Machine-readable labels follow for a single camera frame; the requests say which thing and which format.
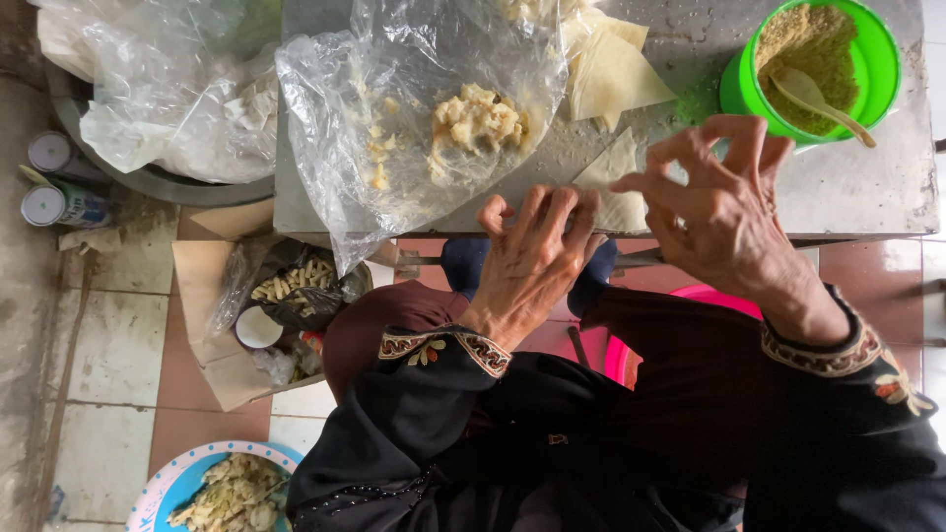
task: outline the embroidered cuff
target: embroidered cuff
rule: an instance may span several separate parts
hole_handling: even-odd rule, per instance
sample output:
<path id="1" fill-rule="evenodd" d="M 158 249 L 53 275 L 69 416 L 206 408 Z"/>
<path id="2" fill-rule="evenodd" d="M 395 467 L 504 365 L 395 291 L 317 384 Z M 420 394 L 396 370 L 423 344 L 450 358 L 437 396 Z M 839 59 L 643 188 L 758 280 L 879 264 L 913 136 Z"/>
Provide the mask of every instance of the embroidered cuff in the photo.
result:
<path id="1" fill-rule="evenodd" d="M 806 346 L 779 336 L 762 320 L 762 350 L 769 358 L 819 377 L 844 377 L 873 364 L 885 350 L 877 333 L 841 298 L 836 287 L 825 283 L 838 306 L 848 316 L 850 336 L 838 346 Z"/>
<path id="2" fill-rule="evenodd" d="M 412 332 L 404 328 L 388 327 L 381 337 L 379 359 L 399 359 L 411 354 L 408 365 L 427 365 L 437 362 L 438 351 L 447 347 L 447 342 L 456 342 L 483 371 L 498 379 L 506 373 L 512 355 L 497 346 L 492 340 L 459 325 L 447 324 L 428 332 Z"/>

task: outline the cardboard box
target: cardboard box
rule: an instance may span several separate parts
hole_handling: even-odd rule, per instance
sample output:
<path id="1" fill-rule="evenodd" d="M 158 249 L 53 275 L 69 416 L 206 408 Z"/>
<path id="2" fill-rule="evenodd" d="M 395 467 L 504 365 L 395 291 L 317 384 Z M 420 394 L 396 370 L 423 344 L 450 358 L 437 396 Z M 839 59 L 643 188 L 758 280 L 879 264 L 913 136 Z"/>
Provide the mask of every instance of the cardboard box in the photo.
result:
<path id="1" fill-rule="evenodd" d="M 194 215 L 191 220 L 224 238 L 235 239 L 272 230 L 272 201 L 208 210 Z M 207 320 L 219 301 L 223 270 L 236 246 L 227 240 L 177 240 L 171 243 L 184 306 L 187 340 L 203 377 L 224 412 L 278 392 L 324 380 L 324 375 L 320 374 L 273 388 L 269 373 L 256 368 L 250 351 L 237 341 L 232 331 L 207 337 Z"/>

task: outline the plate of food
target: plate of food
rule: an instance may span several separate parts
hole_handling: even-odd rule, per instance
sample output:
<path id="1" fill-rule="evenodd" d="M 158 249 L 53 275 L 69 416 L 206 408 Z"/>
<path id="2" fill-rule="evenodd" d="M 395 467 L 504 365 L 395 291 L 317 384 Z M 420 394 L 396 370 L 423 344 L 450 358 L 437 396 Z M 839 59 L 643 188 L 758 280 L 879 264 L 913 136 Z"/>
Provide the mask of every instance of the plate of food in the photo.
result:
<path id="1" fill-rule="evenodd" d="M 289 476 L 303 456 L 274 443 L 201 445 L 151 477 L 125 523 L 128 532 L 289 532 Z"/>

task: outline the plastic spoon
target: plastic spoon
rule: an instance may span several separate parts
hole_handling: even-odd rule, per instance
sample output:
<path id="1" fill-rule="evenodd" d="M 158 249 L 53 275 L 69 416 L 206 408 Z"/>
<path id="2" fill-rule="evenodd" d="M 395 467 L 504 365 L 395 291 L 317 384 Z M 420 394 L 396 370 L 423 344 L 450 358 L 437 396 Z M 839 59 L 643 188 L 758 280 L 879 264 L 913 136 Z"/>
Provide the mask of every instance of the plastic spoon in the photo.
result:
<path id="1" fill-rule="evenodd" d="M 798 107 L 834 120 L 848 128 L 851 133 L 854 133 L 857 140 L 860 140 L 861 144 L 867 148 L 877 148 L 877 143 L 870 136 L 870 133 L 864 129 L 864 126 L 825 102 L 825 97 L 818 89 L 818 84 L 809 75 L 790 66 L 785 66 L 770 78 L 775 83 L 776 88 L 779 89 L 779 92 L 792 100 L 792 103 L 795 103 Z"/>

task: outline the white lid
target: white lid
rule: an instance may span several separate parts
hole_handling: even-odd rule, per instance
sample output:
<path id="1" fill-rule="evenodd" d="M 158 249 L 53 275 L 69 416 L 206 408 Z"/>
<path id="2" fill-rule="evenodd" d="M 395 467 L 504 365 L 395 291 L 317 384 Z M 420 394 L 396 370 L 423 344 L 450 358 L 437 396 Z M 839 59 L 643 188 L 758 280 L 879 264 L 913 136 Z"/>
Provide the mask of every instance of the white lid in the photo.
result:
<path id="1" fill-rule="evenodd" d="M 62 133 L 46 132 L 29 144 L 29 162 L 44 171 L 56 171 L 72 159 L 72 144 Z"/>
<path id="2" fill-rule="evenodd" d="M 33 187 L 20 204 L 20 212 L 33 225 L 51 225 L 65 210 L 62 192 L 52 185 Z"/>
<path id="3" fill-rule="evenodd" d="M 236 319 L 236 336 L 246 347 L 269 347 L 283 335 L 283 326 L 266 315 L 262 307 L 249 307 Z"/>

